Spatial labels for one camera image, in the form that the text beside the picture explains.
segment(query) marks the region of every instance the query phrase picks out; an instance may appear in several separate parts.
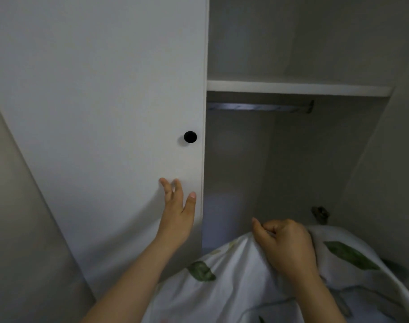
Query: person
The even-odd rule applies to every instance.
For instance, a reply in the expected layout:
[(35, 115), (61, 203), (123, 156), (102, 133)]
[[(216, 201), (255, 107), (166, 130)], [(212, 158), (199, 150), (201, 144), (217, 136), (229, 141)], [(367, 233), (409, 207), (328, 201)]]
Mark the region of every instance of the person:
[[(174, 181), (174, 191), (167, 179), (161, 178), (159, 182), (164, 188), (165, 208), (155, 239), (81, 323), (141, 322), (161, 272), (188, 239), (194, 222), (196, 193), (188, 195), (184, 206), (178, 179)], [(346, 322), (319, 276), (312, 239), (302, 224), (272, 220), (261, 225), (253, 218), (252, 231), (269, 263), (292, 284), (305, 323)]]

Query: closet shelf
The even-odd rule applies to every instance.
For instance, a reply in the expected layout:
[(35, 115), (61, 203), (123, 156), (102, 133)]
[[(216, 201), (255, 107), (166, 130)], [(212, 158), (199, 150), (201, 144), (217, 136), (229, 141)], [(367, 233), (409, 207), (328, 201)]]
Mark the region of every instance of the closet shelf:
[(207, 90), (213, 92), (389, 97), (393, 87), (300, 81), (289, 78), (255, 79), (209, 76)]

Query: white door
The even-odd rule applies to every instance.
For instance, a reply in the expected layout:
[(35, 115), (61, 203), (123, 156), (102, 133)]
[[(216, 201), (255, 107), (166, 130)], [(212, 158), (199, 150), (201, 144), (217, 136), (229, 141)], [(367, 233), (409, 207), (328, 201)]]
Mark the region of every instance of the white door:
[(97, 297), (153, 239), (159, 177), (198, 195), (165, 275), (200, 254), (207, 2), (0, 0), (0, 109)]

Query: round black knob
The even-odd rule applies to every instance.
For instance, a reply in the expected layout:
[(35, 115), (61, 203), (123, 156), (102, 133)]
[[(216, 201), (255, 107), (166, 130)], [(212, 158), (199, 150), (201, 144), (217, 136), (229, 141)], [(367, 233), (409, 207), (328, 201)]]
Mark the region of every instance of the round black knob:
[(187, 131), (185, 135), (183, 135), (183, 139), (191, 144), (197, 140), (197, 134), (194, 131)]

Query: forearm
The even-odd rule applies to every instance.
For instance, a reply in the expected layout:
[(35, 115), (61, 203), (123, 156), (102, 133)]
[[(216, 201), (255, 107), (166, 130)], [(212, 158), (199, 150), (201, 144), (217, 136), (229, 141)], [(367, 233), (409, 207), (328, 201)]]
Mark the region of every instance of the forearm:
[(310, 275), (293, 286), (305, 323), (346, 323), (319, 275)]
[(155, 239), (82, 323), (139, 323), (161, 272), (174, 252), (173, 247)]

